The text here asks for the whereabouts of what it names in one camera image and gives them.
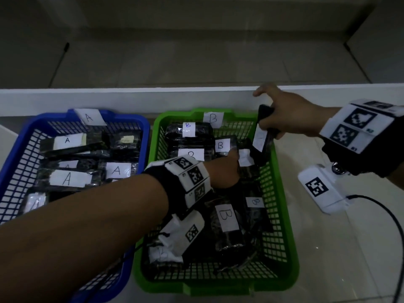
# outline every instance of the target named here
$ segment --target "person's right hand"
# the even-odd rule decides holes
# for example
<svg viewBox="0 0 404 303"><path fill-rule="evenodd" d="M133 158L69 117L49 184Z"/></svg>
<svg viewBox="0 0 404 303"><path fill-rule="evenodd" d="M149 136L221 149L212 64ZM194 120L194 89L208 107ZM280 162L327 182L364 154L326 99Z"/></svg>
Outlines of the person's right hand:
<svg viewBox="0 0 404 303"><path fill-rule="evenodd" d="M298 94L280 90L272 83L265 83L252 95L260 96L263 93L271 97L273 101L271 106L275 108L275 111L269 117L262 119L259 127L263 130L277 128L281 131L277 139L285 133L318 136L328 119L340 109L313 104Z"/></svg>

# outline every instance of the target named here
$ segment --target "qr code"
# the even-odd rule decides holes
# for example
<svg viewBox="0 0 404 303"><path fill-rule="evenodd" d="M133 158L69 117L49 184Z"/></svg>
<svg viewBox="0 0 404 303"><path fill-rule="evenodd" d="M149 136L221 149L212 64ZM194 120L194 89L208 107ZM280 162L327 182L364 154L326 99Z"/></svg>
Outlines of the qr code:
<svg viewBox="0 0 404 303"><path fill-rule="evenodd" d="M199 231L196 228L195 224L191 226L188 232L185 234L185 237L188 239L189 242L194 240L195 236L198 235Z"/></svg>
<svg viewBox="0 0 404 303"><path fill-rule="evenodd" d="M393 104L389 104L389 103L383 103L383 102L378 102L378 101L370 101L370 102L366 102L363 103L364 105L368 105L368 106L372 106L372 107L376 107L376 108L380 108L380 109L387 109L390 107L393 107Z"/></svg>
<svg viewBox="0 0 404 303"><path fill-rule="evenodd" d="M198 184L200 181L203 180L203 175L200 172L198 166L195 166L194 168L188 170L187 173L194 185Z"/></svg>
<svg viewBox="0 0 404 303"><path fill-rule="evenodd" d="M357 128L366 127L369 122L371 122L374 117L376 117L376 113L372 113L366 111L365 109L356 108L345 120L345 123L348 123L352 126L356 126Z"/></svg>
<svg viewBox="0 0 404 303"><path fill-rule="evenodd" d="M183 157L180 157L179 159L176 159L173 162L176 163L181 168L183 168L184 170L193 165L193 163L191 163L189 160Z"/></svg>
<svg viewBox="0 0 404 303"><path fill-rule="evenodd" d="M358 134L358 131L340 124L331 134L330 139L339 143L340 145L343 145L344 147L347 147Z"/></svg>
<svg viewBox="0 0 404 303"><path fill-rule="evenodd" d="M324 185L324 183L321 182L321 179L319 179L318 177L312 179L310 182L306 183L305 185L310 190L312 195L314 195L315 197L318 197L322 193L325 193L326 191L328 191L327 186Z"/></svg>
<svg viewBox="0 0 404 303"><path fill-rule="evenodd" d="M195 201L198 201L205 195L205 184L202 183L199 187L195 188Z"/></svg>

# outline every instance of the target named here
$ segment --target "green plastic basket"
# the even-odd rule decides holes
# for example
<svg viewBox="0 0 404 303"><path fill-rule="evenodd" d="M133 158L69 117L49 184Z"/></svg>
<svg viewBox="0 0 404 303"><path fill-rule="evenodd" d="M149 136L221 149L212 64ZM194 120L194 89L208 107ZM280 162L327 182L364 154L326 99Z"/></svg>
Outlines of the green plastic basket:
<svg viewBox="0 0 404 303"><path fill-rule="evenodd" d="M201 122L204 112L224 112L223 124L214 129L215 137L235 134L239 139L254 137L257 114L233 113L228 109L194 109L191 112L166 112L154 122L149 163L167 159L164 141L166 127L172 122ZM263 254L243 270L232 270L214 275L218 263L192 263L186 270L161 271L148 278L142 260L148 257L146 249L134 256L133 274L146 292L184 293L202 295L248 295L254 291L279 291L290 288L299 275L299 261L290 225L285 194L280 177L275 147L271 161L260 169L260 184L268 215L274 226L273 233L263 233Z"/></svg>

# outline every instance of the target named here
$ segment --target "wristband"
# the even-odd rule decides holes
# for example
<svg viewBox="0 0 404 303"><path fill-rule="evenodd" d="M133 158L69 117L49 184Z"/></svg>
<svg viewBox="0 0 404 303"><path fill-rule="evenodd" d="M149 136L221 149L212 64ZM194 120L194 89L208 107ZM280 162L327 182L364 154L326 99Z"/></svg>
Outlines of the wristband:
<svg viewBox="0 0 404 303"><path fill-rule="evenodd" d="M210 178L202 162L184 155L150 163L145 171L160 182L169 199L169 213L183 219L210 191Z"/></svg>
<svg viewBox="0 0 404 303"><path fill-rule="evenodd" d="M391 174L404 161L404 108L387 103L356 100L341 108L322 128L322 148L331 162L353 175Z"/></svg>

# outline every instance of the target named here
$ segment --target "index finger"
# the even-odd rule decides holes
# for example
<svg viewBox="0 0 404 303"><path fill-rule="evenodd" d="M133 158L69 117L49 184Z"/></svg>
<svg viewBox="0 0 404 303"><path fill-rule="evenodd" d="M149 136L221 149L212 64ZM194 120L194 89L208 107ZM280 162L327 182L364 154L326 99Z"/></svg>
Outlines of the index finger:
<svg viewBox="0 0 404 303"><path fill-rule="evenodd" d="M266 93L272 99L276 97L278 94L282 93L282 90L278 88L274 83L265 83L259 86L253 93L253 96L260 96L263 93Z"/></svg>

